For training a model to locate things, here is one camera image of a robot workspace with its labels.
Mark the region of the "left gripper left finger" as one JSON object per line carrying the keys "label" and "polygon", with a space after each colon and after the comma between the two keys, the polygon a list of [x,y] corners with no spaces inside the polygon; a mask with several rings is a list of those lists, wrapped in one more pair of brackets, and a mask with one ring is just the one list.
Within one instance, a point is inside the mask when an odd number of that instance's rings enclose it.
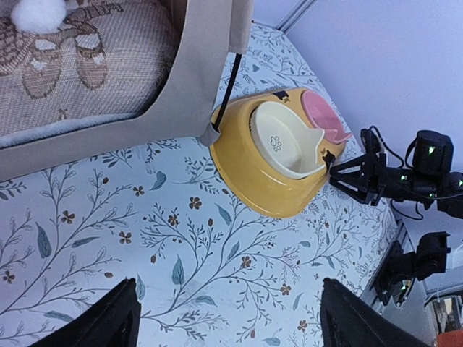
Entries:
{"label": "left gripper left finger", "polygon": [[78,318],[33,345],[133,347],[137,345],[140,313],[136,280],[124,279]]}

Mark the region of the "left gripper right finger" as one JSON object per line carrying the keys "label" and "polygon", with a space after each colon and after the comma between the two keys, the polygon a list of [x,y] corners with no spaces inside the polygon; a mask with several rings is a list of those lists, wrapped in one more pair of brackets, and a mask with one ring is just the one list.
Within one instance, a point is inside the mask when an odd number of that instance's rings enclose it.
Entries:
{"label": "left gripper right finger", "polygon": [[324,346],[424,346],[375,312],[336,279],[323,279],[320,325]]}

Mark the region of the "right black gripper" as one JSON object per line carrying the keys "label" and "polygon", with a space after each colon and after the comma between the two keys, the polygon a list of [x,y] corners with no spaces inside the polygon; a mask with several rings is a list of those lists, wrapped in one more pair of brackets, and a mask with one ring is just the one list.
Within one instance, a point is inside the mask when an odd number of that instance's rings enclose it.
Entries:
{"label": "right black gripper", "polygon": [[[329,183],[333,187],[364,205],[376,206],[382,197],[402,202],[409,188],[409,171],[387,167],[385,154],[361,155],[332,166],[329,173]],[[351,188],[339,181],[346,177],[359,179],[360,188]]]}

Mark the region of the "pink footed pet bowl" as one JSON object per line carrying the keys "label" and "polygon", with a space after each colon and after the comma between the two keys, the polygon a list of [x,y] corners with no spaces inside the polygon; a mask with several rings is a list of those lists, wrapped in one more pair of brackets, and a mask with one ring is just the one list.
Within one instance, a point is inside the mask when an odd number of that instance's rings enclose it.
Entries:
{"label": "pink footed pet bowl", "polygon": [[340,145],[352,137],[346,132],[337,113],[328,102],[312,90],[305,90],[301,95],[301,104],[308,121],[314,128],[322,129],[324,139],[334,145]]}

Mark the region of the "cream footed pet bowl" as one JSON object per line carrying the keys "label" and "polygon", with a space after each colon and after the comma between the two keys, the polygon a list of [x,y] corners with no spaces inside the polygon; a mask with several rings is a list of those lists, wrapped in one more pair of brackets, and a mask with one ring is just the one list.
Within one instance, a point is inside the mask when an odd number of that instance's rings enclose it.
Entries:
{"label": "cream footed pet bowl", "polygon": [[289,179],[304,179],[323,170],[318,146],[325,131],[310,128],[281,103],[261,103],[251,113],[250,134],[266,163]]}

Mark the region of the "yellow double bowl holder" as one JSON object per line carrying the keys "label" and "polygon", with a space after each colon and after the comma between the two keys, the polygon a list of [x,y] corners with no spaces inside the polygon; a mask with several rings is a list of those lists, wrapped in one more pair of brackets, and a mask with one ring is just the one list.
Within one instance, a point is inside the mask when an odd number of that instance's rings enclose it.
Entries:
{"label": "yellow double bowl holder", "polygon": [[300,213],[328,180],[329,168],[346,145],[334,145],[323,138],[318,146],[318,162],[324,165],[323,170],[298,180],[281,175],[260,155],[250,134],[251,113],[261,103],[274,101],[292,109],[315,129],[301,104],[305,90],[276,90],[233,100],[226,107],[220,135],[210,146],[213,162],[230,190],[248,207],[269,217],[287,218]]}

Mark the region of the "beige fabric pet tent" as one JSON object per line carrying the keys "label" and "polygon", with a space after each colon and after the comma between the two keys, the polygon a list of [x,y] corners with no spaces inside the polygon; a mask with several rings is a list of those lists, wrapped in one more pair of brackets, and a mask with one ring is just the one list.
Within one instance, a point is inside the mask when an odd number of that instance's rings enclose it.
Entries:
{"label": "beige fabric pet tent", "polygon": [[176,137],[212,145],[252,1],[3,1],[1,179]]}

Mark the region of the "white pet cushion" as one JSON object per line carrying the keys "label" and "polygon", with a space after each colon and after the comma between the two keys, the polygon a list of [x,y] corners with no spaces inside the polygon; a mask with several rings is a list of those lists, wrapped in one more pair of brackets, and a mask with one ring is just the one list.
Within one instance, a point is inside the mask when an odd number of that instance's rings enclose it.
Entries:
{"label": "white pet cushion", "polygon": [[179,33],[162,1],[68,1],[55,33],[20,32],[1,3],[1,146],[144,113],[169,77]]}

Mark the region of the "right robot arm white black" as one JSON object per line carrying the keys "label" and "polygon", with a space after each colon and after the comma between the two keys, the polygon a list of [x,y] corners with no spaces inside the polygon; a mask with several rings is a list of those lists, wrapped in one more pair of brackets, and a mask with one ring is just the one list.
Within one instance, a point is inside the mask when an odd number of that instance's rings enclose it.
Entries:
{"label": "right robot arm white black", "polygon": [[[454,146],[449,136],[420,130],[396,168],[387,165],[391,149],[377,127],[363,129],[361,140],[363,155],[330,168],[332,186],[365,205],[376,206],[383,198],[391,204],[411,201],[425,209],[436,204],[439,211],[462,217],[462,173],[451,171]],[[426,234],[409,253],[395,241],[373,281],[378,300],[387,305],[397,291],[407,292],[404,281],[422,281],[451,267],[448,237],[445,231]]]}

